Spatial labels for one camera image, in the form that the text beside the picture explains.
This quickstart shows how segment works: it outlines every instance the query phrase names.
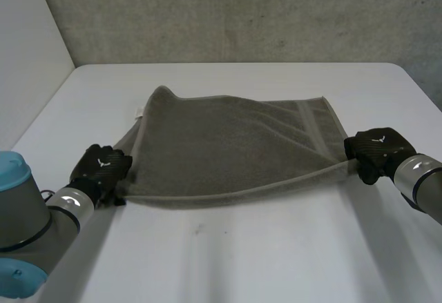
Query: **white wall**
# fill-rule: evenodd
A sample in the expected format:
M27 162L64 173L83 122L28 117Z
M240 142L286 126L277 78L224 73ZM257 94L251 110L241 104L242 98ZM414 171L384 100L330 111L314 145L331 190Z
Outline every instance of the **white wall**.
M45 0L0 0L0 150L14 146L73 69Z

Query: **towel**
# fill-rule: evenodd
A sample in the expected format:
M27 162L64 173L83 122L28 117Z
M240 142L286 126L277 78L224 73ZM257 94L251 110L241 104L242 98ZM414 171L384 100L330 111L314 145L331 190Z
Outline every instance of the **towel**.
M160 86L115 145L133 156L117 196L204 208L287 195L355 173L328 101L183 99Z

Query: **table surface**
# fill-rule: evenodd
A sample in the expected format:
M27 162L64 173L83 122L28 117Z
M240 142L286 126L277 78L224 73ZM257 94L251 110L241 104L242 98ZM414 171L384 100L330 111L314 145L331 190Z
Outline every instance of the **table surface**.
M348 135L391 126L442 159L442 113L388 63L82 66L15 146L57 190L85 149L113 145L154 89L180 97L325 96ZM97 211L30 302L440 302L442 226L388 179L192 211Z

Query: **cable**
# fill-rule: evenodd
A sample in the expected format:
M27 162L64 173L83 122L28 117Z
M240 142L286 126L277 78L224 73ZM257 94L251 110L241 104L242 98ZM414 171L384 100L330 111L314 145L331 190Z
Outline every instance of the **cable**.
M47 194L48 194L47 198L44 198L44 197L43 197L43 194L44 194L44 193L47 193ZM52 190L49 190L49 189L42 190L42 191L40 192L40 194L41 194L41 196L43 197L43 199L44 199L45 202L47 202L48 199L50 199L53 195L55 195L55 193L54 193Z

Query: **towel label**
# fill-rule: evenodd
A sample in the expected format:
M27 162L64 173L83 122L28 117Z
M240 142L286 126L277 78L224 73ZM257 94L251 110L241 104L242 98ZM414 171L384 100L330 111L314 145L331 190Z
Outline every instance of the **towel label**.
M135 111L135 120L143 117L143 113L144 113L144 106L140 106L139 108L137 108L137 110Z

